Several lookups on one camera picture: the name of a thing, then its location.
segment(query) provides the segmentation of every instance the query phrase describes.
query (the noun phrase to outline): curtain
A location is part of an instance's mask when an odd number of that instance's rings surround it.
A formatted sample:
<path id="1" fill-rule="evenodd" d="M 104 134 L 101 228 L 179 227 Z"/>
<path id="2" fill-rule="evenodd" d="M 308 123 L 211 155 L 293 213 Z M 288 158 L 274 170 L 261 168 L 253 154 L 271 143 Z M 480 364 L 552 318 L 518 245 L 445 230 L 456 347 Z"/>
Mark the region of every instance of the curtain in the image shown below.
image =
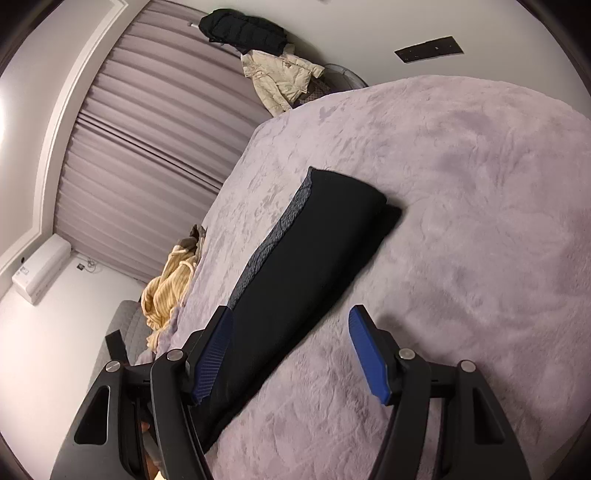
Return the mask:
<path id="1" fill-rule="evenodd" d="M 154 0 L 105 60 L 77 117 L 55 232 L 135 278 L 160 274 L 271 115 L 204 13 Z"/>

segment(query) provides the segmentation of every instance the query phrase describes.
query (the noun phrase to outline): cable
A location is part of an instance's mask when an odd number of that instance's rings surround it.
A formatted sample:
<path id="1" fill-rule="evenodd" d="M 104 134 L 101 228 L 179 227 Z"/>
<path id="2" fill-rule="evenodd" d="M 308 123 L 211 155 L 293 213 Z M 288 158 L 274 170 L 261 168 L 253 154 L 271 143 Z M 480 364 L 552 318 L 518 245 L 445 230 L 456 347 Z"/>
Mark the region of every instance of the cable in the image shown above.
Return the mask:
<path id="1" fill-rule="evenodd" d="M 86 266 L 82 266 L 84 268 L 84 270 L 86 270 L 88 273 L 94 273 L 96 270 L 96 266 L 97 266 L 97 261 L 94 260 L 91 257 L 87 257 L 86 255 L 82 255 L 80 253 L 76 253 L 76 258 L 80 258 L 82 260 L 86 260 Z"/>

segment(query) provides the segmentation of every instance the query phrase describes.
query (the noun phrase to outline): fuzzy bedspread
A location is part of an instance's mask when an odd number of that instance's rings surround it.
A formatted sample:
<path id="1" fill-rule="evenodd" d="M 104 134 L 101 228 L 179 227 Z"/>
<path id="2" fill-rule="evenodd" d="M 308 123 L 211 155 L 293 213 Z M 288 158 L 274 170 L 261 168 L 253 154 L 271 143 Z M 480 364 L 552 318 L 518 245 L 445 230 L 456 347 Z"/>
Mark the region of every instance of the fuzzy bedspread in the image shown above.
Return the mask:
<path id="1" fill-rule="evenodd" d="M 591 412 L 591 121 L 523 87 L 424 76 L 266 122 L 206 216 L 203 259 L 159 354 L 227 302 L 308 166 L 374 185 L 404 216 L 222 433 L 207 455 L 215 478 L 367 478 L 390 412 L 349 338 L 358 303 L 429 361 L 475 361 L 545 478 Z"/>

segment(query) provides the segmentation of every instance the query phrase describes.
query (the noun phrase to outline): air conditioner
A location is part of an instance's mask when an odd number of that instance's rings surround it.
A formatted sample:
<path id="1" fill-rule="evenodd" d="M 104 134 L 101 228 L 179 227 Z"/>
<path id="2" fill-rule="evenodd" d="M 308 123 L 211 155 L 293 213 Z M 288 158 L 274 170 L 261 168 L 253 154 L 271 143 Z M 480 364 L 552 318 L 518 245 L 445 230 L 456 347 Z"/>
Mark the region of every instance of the air conditioner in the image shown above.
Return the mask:
<path id="1" fill-rule="evenodd" d="M 70 242 L 54 233 L 12 276 L 16 291 L 35 305 L 71 253 Z"/>

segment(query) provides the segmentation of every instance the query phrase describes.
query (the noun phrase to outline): yellow sweater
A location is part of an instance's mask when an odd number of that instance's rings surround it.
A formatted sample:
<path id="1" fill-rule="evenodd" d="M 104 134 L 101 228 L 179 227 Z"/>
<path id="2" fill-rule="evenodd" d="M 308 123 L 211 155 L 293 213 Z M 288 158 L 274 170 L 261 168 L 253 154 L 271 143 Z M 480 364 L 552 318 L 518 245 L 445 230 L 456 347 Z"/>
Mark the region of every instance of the yellow sweater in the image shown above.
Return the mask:
<path id="1" fill-rule="evenodd" d="M 148 347 L 153 352 L 158 346 L 158 337 L 168 326 L 176 305 L 186 294 L 195 267 L 201 260 L 204 235 L 199 239 L 197 251 L 193 252 L 176 245 L 168 256 L 162 275 L 154 278 L 142 292 L 142 310 L 148 326 L 153 330 L 148 337 Z"/>

